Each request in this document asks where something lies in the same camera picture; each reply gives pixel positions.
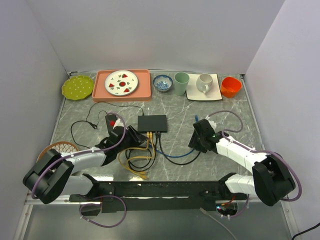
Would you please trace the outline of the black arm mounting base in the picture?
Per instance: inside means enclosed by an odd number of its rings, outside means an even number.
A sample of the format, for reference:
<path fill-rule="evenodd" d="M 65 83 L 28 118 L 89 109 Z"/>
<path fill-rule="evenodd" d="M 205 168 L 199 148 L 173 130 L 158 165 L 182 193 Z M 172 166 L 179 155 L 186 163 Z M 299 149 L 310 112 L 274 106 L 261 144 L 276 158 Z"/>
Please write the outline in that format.
<path fill-rule="evenodd" d="M 221 181 L 96 181 L 86 195 L 72 194 L 72 203 L 101 205 L 102 213 L 216 209 L 216 202 L 245 200 Z"/>

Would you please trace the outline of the black network switch box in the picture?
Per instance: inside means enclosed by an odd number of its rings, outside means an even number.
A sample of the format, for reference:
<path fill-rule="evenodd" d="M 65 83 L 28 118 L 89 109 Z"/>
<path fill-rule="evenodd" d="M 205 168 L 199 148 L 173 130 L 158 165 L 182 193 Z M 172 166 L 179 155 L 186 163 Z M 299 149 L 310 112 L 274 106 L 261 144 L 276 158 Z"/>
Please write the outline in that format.
<path fill-rule="evenodd" d="M 139 133 L 168 131 L 166 115 L 140 115 L 137 118 L 137 131 Z"/>

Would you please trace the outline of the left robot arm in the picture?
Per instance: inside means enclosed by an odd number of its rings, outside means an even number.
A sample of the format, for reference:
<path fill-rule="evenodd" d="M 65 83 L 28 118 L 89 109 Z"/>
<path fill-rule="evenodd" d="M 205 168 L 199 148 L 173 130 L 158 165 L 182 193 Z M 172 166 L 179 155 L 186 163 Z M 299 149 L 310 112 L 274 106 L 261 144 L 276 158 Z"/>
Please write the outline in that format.
<path fill-rule="evenodd" d="M 94 201 L 99 195 L 98 181 L 87 173 L 75 173 L 92 167 L 102 167 L 131 147 L 138 147 L 147 137 L 131 125 L 116 126 L 94 147 L 73 153 L 60 153 L 55 149 L 45 152 L 27 172 L 22 183 L 31 191 L 33 199 L 49 204 L 62 195 L 82 195 Z"/>

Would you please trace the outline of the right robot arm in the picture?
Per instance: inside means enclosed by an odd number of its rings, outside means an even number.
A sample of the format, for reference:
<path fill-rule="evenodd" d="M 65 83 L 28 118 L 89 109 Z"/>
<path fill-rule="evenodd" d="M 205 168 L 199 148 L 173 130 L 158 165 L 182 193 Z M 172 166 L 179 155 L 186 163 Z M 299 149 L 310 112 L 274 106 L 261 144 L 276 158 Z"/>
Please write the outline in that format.
<path fill-rule="evenodd" d="M 273 206 L 296 188 L 289 168 L 273 153 L 257 152 L 222 131 L 215 132 L 210 121 L 193 124 L 189 147 L 214 152 L 247 169 L 251 175 L 229 173 L 219 180 L 218 193 L 223 199 L 235 194 L 255 195 L 265 205 Z"/>

